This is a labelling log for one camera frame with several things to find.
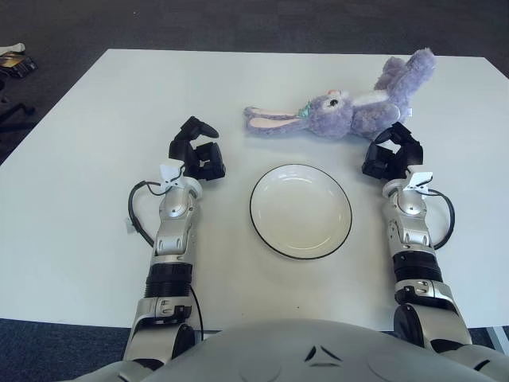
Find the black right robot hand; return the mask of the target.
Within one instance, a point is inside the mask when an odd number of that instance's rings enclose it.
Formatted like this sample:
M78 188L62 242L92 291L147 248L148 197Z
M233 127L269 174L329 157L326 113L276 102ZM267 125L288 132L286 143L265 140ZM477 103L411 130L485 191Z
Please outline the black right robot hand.
M396 152L382 147L387 141L399 145ZM418 140L400 122L382 131L370 144L362 165L363 174L391 181L406 178L409 166L423 163L423 149Z

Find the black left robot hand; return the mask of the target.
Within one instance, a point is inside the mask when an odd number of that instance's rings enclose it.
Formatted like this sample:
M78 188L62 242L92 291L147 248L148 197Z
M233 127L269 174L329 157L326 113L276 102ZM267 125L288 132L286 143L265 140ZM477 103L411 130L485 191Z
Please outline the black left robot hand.
M181 160L185 164L183 174L186 177L205 181L225 177L226 167L220 147L216 142L207 142L197 147L192 146L191 142L201 135L209 138L220 136L216 129L195 116L190 116L169 144L169 158Z

